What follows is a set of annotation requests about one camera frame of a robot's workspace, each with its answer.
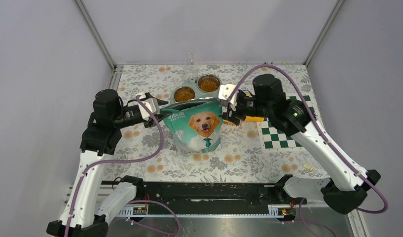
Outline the orange plastic scoop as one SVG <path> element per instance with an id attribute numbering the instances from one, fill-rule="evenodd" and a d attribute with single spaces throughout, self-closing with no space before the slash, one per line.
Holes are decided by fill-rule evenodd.
<path id="1" fill-rule="evenodd" d="M 244 119 L 239 119 L 239 118 L 224 118 L 223 119 L 224 123 L 234 125 L 234 126 L 239 126 L 242 121 L 244 121 L 244 122 L 263 122 L 264 118 L 246 116 Z"/>

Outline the green pet food bag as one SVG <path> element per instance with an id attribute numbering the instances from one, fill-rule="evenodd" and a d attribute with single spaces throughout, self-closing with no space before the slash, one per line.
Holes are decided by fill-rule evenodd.
<path id="1" fill-rule="evenodd" d="M 222 107 L 216 99 L 178 102 L 160 110 L 180 155 L 213 152 L 220 147 Z"/>

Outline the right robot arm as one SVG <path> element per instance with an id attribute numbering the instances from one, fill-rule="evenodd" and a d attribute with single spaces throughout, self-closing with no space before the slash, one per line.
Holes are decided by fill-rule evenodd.
<path id="1" fill-rule="evenodd" d="M 235 85 L 222 85 L 219 99 L 226 104 L 222 118 L 234 125 L 248 117 L 266 119 L 305 148 L 328 174 L 326 179 L 283 176 L 275 184 L 277 201 L 288 203 L 293 198 L 323 201 L 340 214 L 357 209 L 379 181 L 380 174 L 358 165 L 332 142 L 306 103 L 286 97 L 278 78 L 272 74 L 257 76 L 253 88 L 254 94 L 248 96 Z"/>

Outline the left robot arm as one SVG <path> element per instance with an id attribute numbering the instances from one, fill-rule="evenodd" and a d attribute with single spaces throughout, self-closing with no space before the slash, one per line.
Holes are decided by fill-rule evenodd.
<path id="1" fill-rule="evenodd" d="M 140 93 L 124 103 L 117 91 L 99 91 L 93 102 L 87 128 L 82 134 L 80 161 L 73 190 L 59 219 L 48 224 L 46 232 L 54 237 L 104 237 L 114 217 L 130 201 L 145 198 L 143 180 L 125 176 L 101 204 L 97 196 L 106 166 L 113 158 L 121 130 L 136 124 L 159 126 L 164 116 L 160 106 L 167 102 L 150 93 Z"/>

